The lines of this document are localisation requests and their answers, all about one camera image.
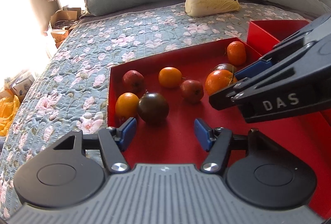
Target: bed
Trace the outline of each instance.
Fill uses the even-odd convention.
[[[235,13],[191,18],[183,2],[176,0],[83,19],[32,85],[10,128],[0,157],[3,218],[21,206],[13,185],[20,165],[70,130],[89,134],[106,125],[111,67],[222,38],[245,41],[249,22],[262,19],[304,18],[249,2],[241,3]],[[97,152],[87,155],[101,163]]]

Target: red tray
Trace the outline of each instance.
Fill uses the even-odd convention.
[[[129,70],[137,70],[143,74],[146,89],[149,92],[161,93],[170,106],[167,123],[163,126],[148,126],[137,118],[137,134],[124,153],[126,160],[131,167],[136,163],[195,163],[199,167],[207,153],[201,149],[194,136],[193,122],[197,117],[203,118],[213,128],[226,127],[235,134],[247,134],[250,128],[259,128],[314,169],[318,186],[310,207],[325,218],[331,217],[331,161],[327,159],[329,153],[324,144],[326,138],[331,137],[331,127],[320,113],[247,124],[237,107],[214,110],[209,105],[206,92],[201,103],[191,105],[181,98],[178,88],[169,90],[160,87],[158,73],[168,66],[180,69],[186,79],[199,80],[204,84],[216,65],[227,62],[225,49],[229,43],[236,40],[238,39],[230,38],[185,47],[111,68],[108,126],[119,126],[115,118],[115,102],[118,96],[124,93],[121,78]],[[261,56],[248,45],[246,52],[247,64]],[[229,165],[243,156],[244,152],[231,154]]]

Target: yellow plastic bag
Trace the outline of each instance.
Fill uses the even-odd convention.
[[[0,136],[7,135],[19,106],[19,99],[16,95],[0,100]]]

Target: red box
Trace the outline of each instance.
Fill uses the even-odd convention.
[[[256,23],[254,26],[256,26],[255,31],[261,28]],[[259,36],[268,38],[268,33],[262,29],[260,34],[257,32],[251,34],[249,39],[251,46],[259,43]],[[108,126],[120,125],[115,118],[115,103],[119,95],[125,92],[121,79],[129,70],[137,70],[144,75],[146,89],[149,92],[161,93],[168,100],[170,106],[167,123],[163,126],[148,126],[140,118],[137,118],[137,134],[128,150],[124,152],[126,160],[131,167],[135,163],[194,163],[199,167],[207,153],[202,150],[194,136],[193,122],[198,117],[203,118],[212,128],[226,127],[235,134],[247,134],[250,128],[259,128],[262,133],[314,169],[318,186],[310,207],[325,218],[331,217],[331,154],[327,148],[331,142],[331,127],[321,113],[247,124],[237,107],[222,111],[214,110],[209,105],[206,92],[201,103],[191,105],[181,98],[178,88],[165,89],[159,85],[158,73],[162,68],[168,66],[180,69],[186,79],[199,80],[204,85],[206,77],[213,68],[220,63],[227,62],[226,47],[235,40],[238,39],[230,38],[185,47],[111,68]],[[278,42],[278,39],[272,36],[269,36],[269,40],[268,43],[264,43],[263,49],[268,47],[270,50]],[[246,45],[247,64],[261,56],[253,49],[255,46],[253,48],[251,46]],[[229,165],[243,156],[244,152],[233,151]]]
[[[309,24],[306,20],[259,20],[249,23],[247,44],[261,55]]]

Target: blue gripper pad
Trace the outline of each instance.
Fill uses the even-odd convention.
[[[252,63],[251,65],[247,66],[246,68],[236,72],[234,76],[238,81],[245,77],[252,78],[258,75],[259,73],[269,69],[270,67],[272,67],[271,60],[267,60],[267,61],[258,60]]]
[[[198,138],[203,150],[209,152],[213,146],[213,129],[210,128],[201,118],[194,121],[194,134]]]
[[[117,145],[121,151],[127,150],[137,130],[137,120],[129,118],[119,128],[116,129],[116,136],[120,137]]]

